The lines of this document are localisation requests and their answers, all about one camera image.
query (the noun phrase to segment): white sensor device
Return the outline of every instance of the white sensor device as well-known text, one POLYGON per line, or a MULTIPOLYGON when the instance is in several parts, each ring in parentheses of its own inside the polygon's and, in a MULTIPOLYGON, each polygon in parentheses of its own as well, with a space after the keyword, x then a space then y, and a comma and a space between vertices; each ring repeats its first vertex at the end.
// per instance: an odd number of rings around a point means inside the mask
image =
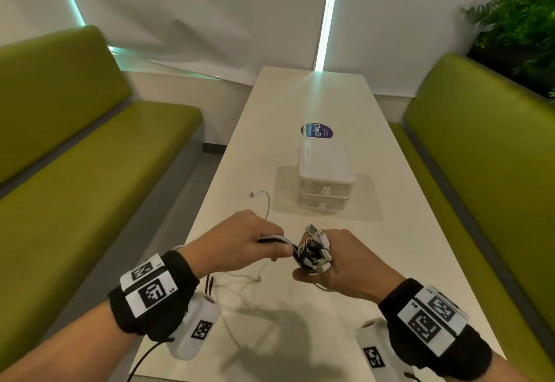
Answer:
POLYGON ((409 382, 415 379, 413 367, 403 362, 391 347, 384 319, 365 322, 356 330, 355 337, 376 382, 409 382))
POLYGON ((221 315, 218 303, 209 295, 197 291, 189 302, 189 310, 181 325, 171 335, 170 354, 178 360, 192 360, 221 315))

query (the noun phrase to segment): plastic container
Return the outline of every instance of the plastic container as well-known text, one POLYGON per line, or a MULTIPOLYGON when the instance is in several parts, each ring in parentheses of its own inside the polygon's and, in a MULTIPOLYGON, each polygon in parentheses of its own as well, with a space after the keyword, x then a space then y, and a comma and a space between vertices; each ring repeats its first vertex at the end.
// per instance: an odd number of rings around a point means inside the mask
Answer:
POLYGON ((337 196, 309 195, 297 192, 297 204, 302 208, 327 211, 341 211, 347 206, 349 198, 337 196))
POLYGON ((349 198, 356 183, 345 142, 306 138, 300 142, 297 191, 349 198))

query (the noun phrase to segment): forearm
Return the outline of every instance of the forearm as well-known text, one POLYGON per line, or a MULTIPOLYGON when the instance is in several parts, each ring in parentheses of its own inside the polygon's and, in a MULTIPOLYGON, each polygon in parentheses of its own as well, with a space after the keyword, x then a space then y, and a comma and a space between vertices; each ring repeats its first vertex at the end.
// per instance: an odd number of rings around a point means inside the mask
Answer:
MULTIPOLYGON (((447 382, 457 382, 454 378, 445 378, 447 382)), ((503 357, 493 353, 491 366, 485 375, 476 382, 530 382, 522 373, 517 371, 503 357)))
POLYGON ((5 370, 0 382, 102 382, 135 337, 118 328, 104 302, 5 370))

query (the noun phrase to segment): green cushioned seat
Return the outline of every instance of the green cushioned seat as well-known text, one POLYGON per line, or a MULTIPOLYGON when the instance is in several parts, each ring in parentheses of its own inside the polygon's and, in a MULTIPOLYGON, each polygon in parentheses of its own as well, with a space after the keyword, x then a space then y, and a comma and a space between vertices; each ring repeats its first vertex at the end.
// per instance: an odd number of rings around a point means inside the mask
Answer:
POLYGON ((551 360, 463 227, 401 125, 390 126, 507 359, 535 382, 555 380, 551 360))
POLYGON ((135 102, 0 199, 0 369, 29 351, 202 122, 135 102))
POLYGON ((553 106, 449 54, 405 120, 555 332, 553 106))
POLYGON ((91 25, 0 47, 0 183, 131 93, 91 25))

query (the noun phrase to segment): white table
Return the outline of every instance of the white table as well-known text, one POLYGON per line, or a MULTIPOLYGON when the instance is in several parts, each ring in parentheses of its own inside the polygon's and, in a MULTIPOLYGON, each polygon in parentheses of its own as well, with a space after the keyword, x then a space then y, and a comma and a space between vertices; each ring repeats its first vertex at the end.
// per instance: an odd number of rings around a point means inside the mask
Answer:
MULTIPOLYGON (((350 229, 405 276, 447 293, 501 352, 363 76, 263 68, 188 241, 237 210, 263 216, 266 198, 249 199, 253 190, 270 192, 269 220, 286 237, 298 240, 310 223, 350 229), (295 204, 297 150, 306 123, 329 126, 333 138, 347 142, 357 185, 341 213, 322 215, 295 204)), ((295 267, 285 259, 245 269, 260 273, 258 284, 217 275, 212 294, 223 315, 199 355, 177 361, 161 346, 137 374, 189 382, 372 380, 354 332, 381 316, 378 307, 295 282, 295 267)), ((145 339, 138 357, 151 345, 145 339)), ((428 370, 418 376, 439 380, 428 370)))

